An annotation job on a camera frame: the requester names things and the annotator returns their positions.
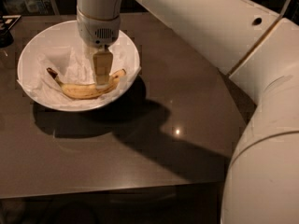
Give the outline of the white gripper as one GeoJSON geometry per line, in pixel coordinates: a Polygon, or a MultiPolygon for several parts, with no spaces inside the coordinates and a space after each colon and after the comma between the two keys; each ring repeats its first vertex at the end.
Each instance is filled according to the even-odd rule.
{"type": "Polygon", "coordinates": [[[113,63],[113,54],[106,46],[112,45],[118,39],[121,19],[116,17],[112,20],[98,20],[85,16],[78,9],[77,22],[78,33],[84,43],[98,48],[92,56],[94,78],[97,87],[104,87],[109,82],[113,63]]]}

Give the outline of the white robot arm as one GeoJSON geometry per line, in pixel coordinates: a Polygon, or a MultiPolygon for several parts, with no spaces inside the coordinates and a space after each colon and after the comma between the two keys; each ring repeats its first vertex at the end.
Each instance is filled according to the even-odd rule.
{"type": "MultiPolygon", "coordinates": [[[[136,0],[257,105],[224,186],[221,224],[299,224],[299,28],[250,0],[136,0]]],[[[78,0],[79,32],[108,45],[121,0],[78,0]]]]}

